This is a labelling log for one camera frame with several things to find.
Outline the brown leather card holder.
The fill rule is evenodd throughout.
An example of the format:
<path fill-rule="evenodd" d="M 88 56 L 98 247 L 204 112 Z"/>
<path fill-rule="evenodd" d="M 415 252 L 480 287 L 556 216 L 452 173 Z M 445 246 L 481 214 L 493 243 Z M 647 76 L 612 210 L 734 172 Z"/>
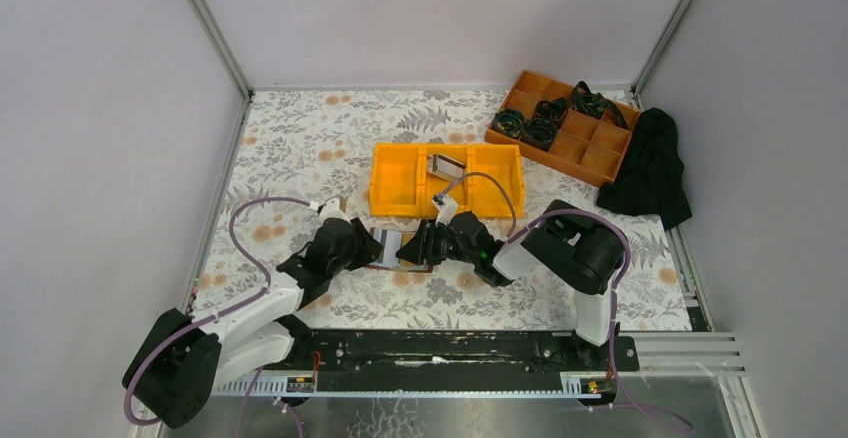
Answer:
<path fill-rule="evenodd" d="M 406 245 L 414 236 L 413 231 L 399 231 L 374 227 L 370 230 L 370 233 L 371 236 L 381 244 L 383 251 L 376 260 L 367 265 L 367 268 L 410 273 L 431 273 L 433 271 L 432 266 L 416 265 L 396 256 L 399 249 Z"/>

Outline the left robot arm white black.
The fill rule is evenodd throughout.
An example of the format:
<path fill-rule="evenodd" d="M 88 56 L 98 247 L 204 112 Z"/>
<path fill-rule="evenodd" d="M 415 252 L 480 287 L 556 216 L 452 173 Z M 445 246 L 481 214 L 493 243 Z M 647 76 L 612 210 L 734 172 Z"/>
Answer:
<path fill-rule="evenodd" d="M 122 379 L 126 416 L 139 426 L 188 423 L 214 389 L 284 361 L 307 333 L 295 312 L 323 295 L 339 273 L 371 264 L 382 251 L 359 219 L 326 218 L 263 284 L 195 316 L 164 312 Z"/>

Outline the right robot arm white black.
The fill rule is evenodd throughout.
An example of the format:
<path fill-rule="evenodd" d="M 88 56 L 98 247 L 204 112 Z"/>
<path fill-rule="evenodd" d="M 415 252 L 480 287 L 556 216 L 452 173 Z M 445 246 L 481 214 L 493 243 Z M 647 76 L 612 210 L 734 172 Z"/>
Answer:
<path fill-rule="evenodd" d="M 630 263 L 623 232 L 602 217 L 554 200 L 537 219 L 506 240 L 496 239 L 468 211 L 460 213 L 451 198 L 435 197 L 438 214 L 423 219 L 395 256 L 432 267 L 445 260 L 473 266 L 485 283 L 502 287 L 538 266 L 571 287 L 576 295 L 576 335 L 605 345 L 616 328 L 613 274 Z"/>

